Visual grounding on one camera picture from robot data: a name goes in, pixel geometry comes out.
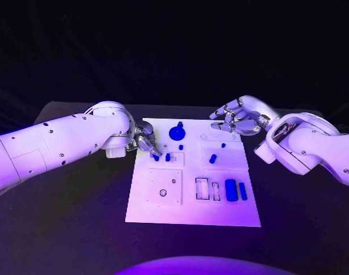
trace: robotic hand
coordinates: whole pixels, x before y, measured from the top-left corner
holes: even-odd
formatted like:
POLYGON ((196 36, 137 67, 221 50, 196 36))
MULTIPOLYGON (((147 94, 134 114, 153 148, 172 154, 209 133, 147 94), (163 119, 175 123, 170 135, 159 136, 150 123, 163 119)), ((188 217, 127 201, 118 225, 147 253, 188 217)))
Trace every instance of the robotic hand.
POLYGON ((267 138, 255 148, 270 164, 276 160, 296 174, 304 175, 320 164, 336 179, 349 185, 349 135, 312 113, 280 116, 255 97, 242 96, 225 104, 211 119, 225 115, 215 129, 250 136, 267 131, 267 138))
POLYGON ((0 136, 0 195, 38 174, 69 164, 98 149, 108 158, 140 148, 156 149, 153 126, 136 123, 126 107, 104 101, 85 113, 46 121, 0 136))

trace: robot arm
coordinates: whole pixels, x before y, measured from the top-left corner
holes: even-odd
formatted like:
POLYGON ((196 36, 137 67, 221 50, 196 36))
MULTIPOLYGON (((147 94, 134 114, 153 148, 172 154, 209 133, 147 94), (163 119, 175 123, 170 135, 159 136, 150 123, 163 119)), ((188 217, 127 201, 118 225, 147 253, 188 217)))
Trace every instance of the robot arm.
POLYGON ((0 195, 26 179, 105 149, 120 158, 140 147, 156 155, 153 127, 136 125, 126 107, 113 101, 85 113, 46 121, 0 136, 0 195))
POLYGON ((270 164, 276 159, 286 168, 304 175, 320 164, 336 179, 349 185, 349 135, 310 113, 280 117, 274 109, 253 96, 242 96, 221 107, 211 118, 227 115, 224 123, 211 126, 241 135, 267 130, 255 153, 270 164))

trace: white board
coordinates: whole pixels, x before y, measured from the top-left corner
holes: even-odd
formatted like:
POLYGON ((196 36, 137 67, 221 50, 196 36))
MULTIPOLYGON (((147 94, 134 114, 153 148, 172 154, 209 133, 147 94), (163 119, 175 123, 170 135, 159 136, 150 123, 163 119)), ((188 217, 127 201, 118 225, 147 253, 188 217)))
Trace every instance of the white board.
POLYGON ((153 125, 163 156, 156 161, 149 152, 137 151, 127 222, 261 227, 241 136, 212 129, 211 120, 144 120, 153 125), (176 141, 169 131, 180 121, 186 136, 176 141), (212 154, 215 163, 209 162, 212 154), (237 181, 238 201, 227 200, 228 179, 237 181))

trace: black background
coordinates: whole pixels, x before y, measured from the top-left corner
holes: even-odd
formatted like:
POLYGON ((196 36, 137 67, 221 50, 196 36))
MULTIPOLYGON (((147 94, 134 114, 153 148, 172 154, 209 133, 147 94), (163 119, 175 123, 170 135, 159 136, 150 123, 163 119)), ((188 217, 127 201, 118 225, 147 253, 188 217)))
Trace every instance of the black background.
POLYGON ((221 106, 244 94, 349 126, 349 1, 0 1, 0 133, 54 100, 221 106))

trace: dark table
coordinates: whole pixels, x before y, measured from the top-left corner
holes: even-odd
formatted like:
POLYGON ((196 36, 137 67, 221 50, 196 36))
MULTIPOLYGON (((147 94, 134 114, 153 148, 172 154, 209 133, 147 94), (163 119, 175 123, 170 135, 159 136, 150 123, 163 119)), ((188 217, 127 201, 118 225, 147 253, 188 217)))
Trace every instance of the dark table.
MULTIPOLYGON (((46 105, 36 123, 92 104, 46 105)), ((215 107, 127 105, 143 117, 206 119, 215 107)), ((126 223, 136 152, 101 150, 0 197, 0 274, 111 274, 154 259, 218 256, 297 274, 349 274, 349 187, 325 168, 306 176, 264 161, 242 137, 261 228, 126 223)))

